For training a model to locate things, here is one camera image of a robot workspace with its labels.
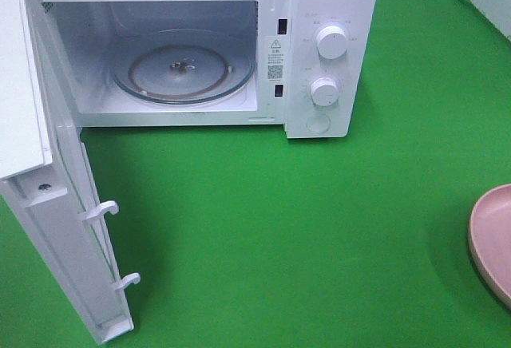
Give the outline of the round white door button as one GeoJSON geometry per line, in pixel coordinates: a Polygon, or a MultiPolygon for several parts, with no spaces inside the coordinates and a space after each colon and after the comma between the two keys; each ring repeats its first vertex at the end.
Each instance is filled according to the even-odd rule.
{"type": "Polygon", "coordinates": [[[316,115],[307,119],[307,129],[313,133],[326,132],[331,127],[331,119],[327,115],[316,115]]]}

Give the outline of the white round knob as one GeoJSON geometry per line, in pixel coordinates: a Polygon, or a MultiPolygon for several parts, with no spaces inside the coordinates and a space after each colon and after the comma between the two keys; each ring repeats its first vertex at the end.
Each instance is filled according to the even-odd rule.
{"type": "Polygon", "coordinates": [[[339,24],[322,27],[315,35],[316,49],[321,57],[333,60],[347,51],[347,32],[339,24]]]}
{"type": "Polygon", "coordinates": [[[339,95],[338,84],[332,77],[321,77],[311,83],[311,99],[317,106],[333,105],[339,95]]]}

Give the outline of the pink round plate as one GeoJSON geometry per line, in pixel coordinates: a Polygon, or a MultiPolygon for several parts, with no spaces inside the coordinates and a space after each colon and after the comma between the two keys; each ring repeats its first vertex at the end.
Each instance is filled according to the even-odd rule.
{"type": "Polygon", "coordinates": [[[473,206],[469,250],[490,290],[510,306],[510,185],[495,187],[473,206]]]}

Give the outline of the green table cloth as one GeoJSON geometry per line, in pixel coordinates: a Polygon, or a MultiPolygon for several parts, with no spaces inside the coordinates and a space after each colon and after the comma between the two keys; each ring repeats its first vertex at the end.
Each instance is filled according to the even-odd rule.
{"type": "Polygon", "coordinates": [[[134,329],[113,347],[507,347],[467,249],[510,180],[510,44],[466,0],[377,0],[348,135],[85,129],[134,329]]]}

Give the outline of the white microwave oven body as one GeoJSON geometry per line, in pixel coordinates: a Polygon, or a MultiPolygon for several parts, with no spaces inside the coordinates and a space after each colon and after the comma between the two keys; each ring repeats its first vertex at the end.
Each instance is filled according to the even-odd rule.
{"type": "Polygon", "coordinates": [[[120,126],[282,125],[290,138],[342,137],[351,113],[375,0],[45,0],[54,15],[76,87],[72,100],[82,128],[120,126]],[[315,35],[330,24],[347,32],[347,51],[328,60],[315,35]],[[114,81],[111,50],[126,37],[166,30],[211,30],[256,37],[255,70],[240,89],[192,105],[146,101],[114,81]],[[339,99],[311,99],[311,83],[336,80],[339,99]],[[323,133],[307,119],[327,115],[323,133]]]}

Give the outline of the glass microwave turntable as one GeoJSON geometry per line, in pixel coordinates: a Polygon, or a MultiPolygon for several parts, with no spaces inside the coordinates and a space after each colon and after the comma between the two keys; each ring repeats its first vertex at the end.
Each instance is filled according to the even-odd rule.
{"type": "Polygon", "coordinates": [[[146,101],[192,105],[243,87],[256,67],[256,37],[166,30],[126,37],[111,50],[114,81],[146,101]]]}

